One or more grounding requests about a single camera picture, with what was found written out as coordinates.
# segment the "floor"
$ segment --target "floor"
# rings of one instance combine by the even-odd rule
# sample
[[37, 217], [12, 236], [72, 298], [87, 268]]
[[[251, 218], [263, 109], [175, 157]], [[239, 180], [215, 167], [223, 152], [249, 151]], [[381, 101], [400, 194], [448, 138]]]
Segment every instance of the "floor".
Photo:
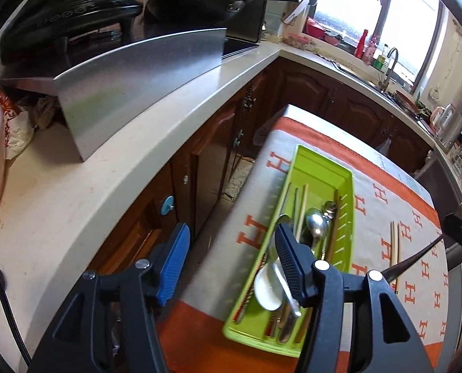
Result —
[[188, 258], [180, 273], [174, 296], [163, 308], [162, 314], [157, 318], [157, 322], [168, 318], [173, 305], [180, 299], [184, 290], [191, 282], [193, 275], [198, 270], [203, 259], [212, 247], [213, 238], [218, 233], [219, 227], [231, 212], [234, 202], [236, 201], [241, 188], [252, 170], [253, 164], [254, 160], [251, 158], [242, 158], [239, 160], [227, 187], [223, 189], [222, 197], [217, 205], [215, 205], [212, 213], [210, 213], [210, 216], [196, 239], [193, 248], [190, 249]]

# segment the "kitchen countertop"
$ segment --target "kitchen countertop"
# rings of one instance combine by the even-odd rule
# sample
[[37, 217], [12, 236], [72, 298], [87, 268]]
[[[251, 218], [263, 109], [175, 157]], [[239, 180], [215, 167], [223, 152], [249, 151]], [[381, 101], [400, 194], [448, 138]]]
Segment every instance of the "kitchen countertop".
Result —
[[[142, 189], [220, 106], [278, 56], [363, 93], [436, 147], [403, 111], [331, 62], [269, 42], [224, 60], [167, 95], [84, 163], [65, 127], [55, 124], [36, 133], [7, 170], [0, 203], [0, 268], [31, 354], [68, 291]], [[12, 368], [25, 370], [1, 307], [0, 352]]]

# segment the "table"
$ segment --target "table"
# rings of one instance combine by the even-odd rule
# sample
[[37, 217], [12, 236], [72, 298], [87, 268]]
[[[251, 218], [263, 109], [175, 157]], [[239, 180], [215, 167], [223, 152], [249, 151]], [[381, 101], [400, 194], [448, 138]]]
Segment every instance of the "table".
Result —
[[[297, 144], [352, 170], [355, 232], [351, 272], [389, 266], [390, 221], [403, 229], [403, 258], [441, 233], [428, 192], [375, 150], [326, 121], [288, 106], [275, 123], [232, 212], [210, 252], [159, 326], [169, 369], [174, 372], [287, 372], [296, 359], [230, 341], [222, 334], [260, 248]], [[398, 297], [414, 323], [428, 356], [437, 364], [446, 331], [448, 274], [443, 243], [400, 279]], [[346, 305], [337, 369], [345, 371], [350, 350], [351, 313]]]

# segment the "power cord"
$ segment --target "power cord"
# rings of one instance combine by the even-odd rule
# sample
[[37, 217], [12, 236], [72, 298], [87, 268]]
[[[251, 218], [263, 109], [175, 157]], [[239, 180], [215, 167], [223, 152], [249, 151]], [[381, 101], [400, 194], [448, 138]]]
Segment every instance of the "power cord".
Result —
[[8, 297], [6, 296], [6, 291], [4, 289], [4, 277], [2, 275], [1, 270], [0, 270], [0, 300], [1, 300], [1, 306], [3, 307], [4, 315], [6, 317], [6, 320], [8, 321], [8, 325], [10, 326], [10, 331], [11, 331], [11, 334], [13, 335], [13, 339], [16, 342], [16, 345], [18, 347], [18, 350], [20, 351], [20, 354], [23, 357], [23, 360], [25, 361], [27, 366], [29, 366], [32, 359], [30, 357], [30, 354], [27, 348], [25, 347], [22, 336], [20, 335], [20, 331], [18, 330], [18, 327], [16, 325], [15, 317], [13, 316], [13, 313], [11, 311], [10, 303], [8, 301]]

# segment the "screw head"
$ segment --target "screw head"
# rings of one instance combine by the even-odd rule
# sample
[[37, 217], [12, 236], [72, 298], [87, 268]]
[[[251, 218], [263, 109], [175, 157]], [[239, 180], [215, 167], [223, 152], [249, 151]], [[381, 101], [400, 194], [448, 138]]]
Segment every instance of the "screw head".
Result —
[[93, 280], [95, 277], [96, 277], [96, 272], [94, 270], [86, 270], [86, 272], [82, 274], [82, 279], [85, 279], [85, 280]]
[[146, 269], [150, 266], [150, 261], [148, 260], [137, 260], [135, 263], [137, 269]]
[[372, 280], [375, 280], [377, 282], [379, 282], [381, 279], [383, 279], [383, 275], [381, 274], [381, 272], [379, 270], [375, 270], [375, 269], [369, 271], [369, 277]]
[[329, 269], [329, 263], [327, 263], [324, 260], [317, 260], [314, 263], [314, 266], [319, 270], [328, 270]]

